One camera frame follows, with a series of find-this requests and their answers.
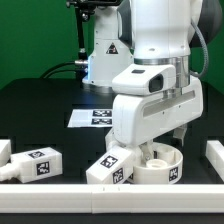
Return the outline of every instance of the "black and white square marker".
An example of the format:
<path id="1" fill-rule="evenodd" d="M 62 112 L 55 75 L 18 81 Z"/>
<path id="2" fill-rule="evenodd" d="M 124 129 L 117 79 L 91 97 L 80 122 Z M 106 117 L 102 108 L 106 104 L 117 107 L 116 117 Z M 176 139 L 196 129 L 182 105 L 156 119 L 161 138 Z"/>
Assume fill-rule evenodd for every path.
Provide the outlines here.
<path id="1" fill-rule="evenodd" d="M 92 125 L 112 125 L 112 119 L 94 118 L 92 119 Z"/>
<path id="2" fill-rule="evenodd" d="M 93 117 L 112 117 L 112 110 L 93 110 Z"/>
<path id="3" fill-rule="evenodd" d="M 50 173 L 50 163 L 44 162 L 44 163 L 38 163 L 37 164 L 37 176 Z"/>
<path id="4" fill-rule="evenodd" d="M 107 156 L 106 159 L 104 159 L 100 164 L 102 166 L 105 166 L 106 168 L 111 168 L 116 162 L 118 161 L 118 159 L 114 158 L 113 156 Z"/>
<path id="5" fill-rule="evenodd" d="M 28 155 L 30 157 L 32 157 L 33 159 L 37 159 L 37 158 L 40 158 L 41 156 L 45 156 L 45 154 L 40 152 L 40 151 L 32 152 L 32 153 L 30 153 Z"/>
<path id="6" fill-rule="evenodd" d="M 178 178 L 178 167 L 170 170 L 169 181 L 176 180 Z"/>
<path id="7" fill-rule="evenodd" d="M 124 171 L 123 168 L 120 168 L 116 172 L 113 173 L 113 183 L 117 184 L 118 182 L 124 179 Z"/>

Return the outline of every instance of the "green backdrop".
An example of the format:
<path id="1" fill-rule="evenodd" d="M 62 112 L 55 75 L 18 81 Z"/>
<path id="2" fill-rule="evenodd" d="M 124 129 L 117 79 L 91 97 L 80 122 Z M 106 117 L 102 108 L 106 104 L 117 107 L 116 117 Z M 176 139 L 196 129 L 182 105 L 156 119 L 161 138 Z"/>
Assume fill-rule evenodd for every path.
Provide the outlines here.
<path id="1" fill-rule="evenodd" d="M 37 78 L 48 68 L 77 58 L 74 8 L 66 0 L 0 0 L 0 88 L 14 79 Z M 86 47 L 93 46 L 93 22 L 85 24 Z M 209 44 L 210 67 L 205 81 L 224 93 L 224 29 Z M 201 70 L 201 49 L 191 64 Z M 72 78 L 72 73 L 63 74 Z"/>

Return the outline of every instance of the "black cable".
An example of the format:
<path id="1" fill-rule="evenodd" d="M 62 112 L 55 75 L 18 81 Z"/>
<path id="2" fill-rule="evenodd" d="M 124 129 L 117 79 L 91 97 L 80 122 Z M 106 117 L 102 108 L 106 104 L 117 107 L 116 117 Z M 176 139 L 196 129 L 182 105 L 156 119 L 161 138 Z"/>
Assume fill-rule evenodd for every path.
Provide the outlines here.
<path id="1" fill-rule="evenodd" d="M 75 8 L 75 15 L 76 15 L 79 48 L 81 49 L 81 48 L 85 48 L 85 44 L 84 44 L 84 35 L 83 35 L 83 27 L 82 27 L 82 17 L 80 15 L 79 8 Z"/>
<path id="2" fill-rule="evenodd" d="M 56 70 L 56 69 L 58 69 L 58 68 L 67 66 L 67 65 L 74 65 L 74 62 L 73 62 L 73 61 L 70 61 L 70 62 L 64 62 L 64 63 L 58 64 L 58 65 L 55 65 L 55 66 L 49 68 L 46 72 L 44 72 L 44 73 L 40 76 L 40 78 L 41 78 L 41 79 L 44 79 L 44 78 L 46 78 L 46 76 L 47 76 L 49 73 L 51 73 L 52 71 L 54 71 L 54 70 Z"/>
<path id="3" fill-rule="evenodd" d="M 50 78 L 52 75 L 56 74 L 56 73 L 62 73 L 62 72 L 76 72 L 74 69 L 66 69 L 66 70 L 57 70 L 57 71 L 53 71 L 50 74 L 48 74 L 45 78 Z"/>

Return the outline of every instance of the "black table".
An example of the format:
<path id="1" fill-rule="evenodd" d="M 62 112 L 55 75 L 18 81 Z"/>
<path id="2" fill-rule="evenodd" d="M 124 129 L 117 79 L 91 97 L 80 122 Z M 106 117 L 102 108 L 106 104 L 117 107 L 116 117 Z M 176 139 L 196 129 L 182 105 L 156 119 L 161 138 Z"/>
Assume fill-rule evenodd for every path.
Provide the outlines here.
<path id="1" fill-rule="evenodd" d="M 180 184 L 223 184 L 205 158 L 207 140 L 224 144 L 224 95 L 203 83 L 203 115 L 188 125 Z M 0 139 L 10 139 L 14 153 L 52 147 L 63 154 L 63 175 L 35 184 L 86 183 L 85 170 L 105 152 L 108 128 L 67 128 L 72 110 L 112 108 L 114 95 L 86 92 L 74 80 L 20 79 L 0 91 Z M 172 132 L 156 139 L 175 144 Z M 20 184 L 16 179 L 5 181 Z M 1 214 L 0 223 L 223 223 L 222 214 Z"/>

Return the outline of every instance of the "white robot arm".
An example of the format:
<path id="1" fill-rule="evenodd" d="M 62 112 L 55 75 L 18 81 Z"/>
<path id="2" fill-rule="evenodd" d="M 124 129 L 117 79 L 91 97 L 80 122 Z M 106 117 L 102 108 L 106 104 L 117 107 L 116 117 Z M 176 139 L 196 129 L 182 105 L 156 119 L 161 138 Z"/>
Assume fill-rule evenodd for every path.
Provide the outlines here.
<path id="1" fill-rule="evenodd" d="M 201 83 L 190 75 L 188 61 L 191 22 L 199 21 L 202 5 L 202 0 L 123 1 L 121 8 L 130 7 L 132 33 L 123 35 L 122 28 L 119 33 L 132 43 L 134 63 L 112 81 L 118 95 L 108 152 L 87 170 L 88 183 L 123 183 L 130 175 L 137 184 L 181 178 L 182 154 L 153 139 L 201 116 Z"/>

